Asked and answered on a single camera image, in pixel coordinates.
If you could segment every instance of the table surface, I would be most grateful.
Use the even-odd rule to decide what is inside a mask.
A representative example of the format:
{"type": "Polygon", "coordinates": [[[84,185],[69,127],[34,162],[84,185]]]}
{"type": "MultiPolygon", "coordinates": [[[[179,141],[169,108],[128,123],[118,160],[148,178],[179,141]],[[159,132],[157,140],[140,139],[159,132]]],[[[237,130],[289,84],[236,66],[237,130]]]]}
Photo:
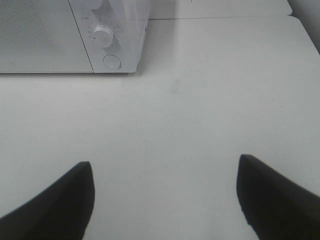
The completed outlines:
{"type": "Polygon", "coordinates": [[[0,216],[80,161],[96,187],[84,240],[257,240],[243,153],[320,195],[320,56],[296,18],[149,26],[136,74],[0,76],[0,216]]]}
{"type": "Polygon", "coordinates": [[[151,19],[288,16],[287,0],[151,0],[151,19]]]}

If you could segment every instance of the microwave door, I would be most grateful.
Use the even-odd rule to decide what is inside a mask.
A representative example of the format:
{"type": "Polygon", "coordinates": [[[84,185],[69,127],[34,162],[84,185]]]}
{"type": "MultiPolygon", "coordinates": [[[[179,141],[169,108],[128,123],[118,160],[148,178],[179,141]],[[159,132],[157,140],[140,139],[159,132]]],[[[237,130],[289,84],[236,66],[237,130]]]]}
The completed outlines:
{"type": "Polygon", "coordinates": [[[69,1],[0,0],[0,72],[93,72],[69,1]]]}

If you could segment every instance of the white microwave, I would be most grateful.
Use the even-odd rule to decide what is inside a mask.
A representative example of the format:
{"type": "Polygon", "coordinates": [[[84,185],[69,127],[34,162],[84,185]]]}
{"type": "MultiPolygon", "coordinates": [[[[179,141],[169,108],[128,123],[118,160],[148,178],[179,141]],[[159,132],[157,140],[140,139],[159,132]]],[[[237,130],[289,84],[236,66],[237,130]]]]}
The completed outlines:
{"type": "Polygon", "coordinates": [[[133,73],[150,0],[0,0],[0,73],[133,73]]]}

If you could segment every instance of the white wall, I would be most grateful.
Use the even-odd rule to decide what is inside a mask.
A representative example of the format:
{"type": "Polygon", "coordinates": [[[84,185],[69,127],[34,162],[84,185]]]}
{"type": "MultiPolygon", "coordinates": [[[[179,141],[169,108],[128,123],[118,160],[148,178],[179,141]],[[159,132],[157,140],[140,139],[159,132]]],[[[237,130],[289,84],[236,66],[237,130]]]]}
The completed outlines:
{"type": "Polygon", "coordinates": [[[320,0],[288,0],[293,16],[301,20],[320,52],[320,0]]]}

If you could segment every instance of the white knob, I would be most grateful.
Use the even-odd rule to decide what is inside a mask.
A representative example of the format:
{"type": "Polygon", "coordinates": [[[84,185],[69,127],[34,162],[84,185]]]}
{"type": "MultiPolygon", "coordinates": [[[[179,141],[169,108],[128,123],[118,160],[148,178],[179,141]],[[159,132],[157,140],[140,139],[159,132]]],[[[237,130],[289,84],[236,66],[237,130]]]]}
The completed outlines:
{"type": "Polygon", "coordinates": [[[102,3],[104,0],[82,0],[84,5],[91,9],[91,10],[96,10],[102,6],[102,3]]]}
{"type": "Polygon", "coordinates": [[[114,37],[112,27],[105,25],[98,25],[92,33],[93,42],[99,48],[109,48],[114,42],[114,37]]]}

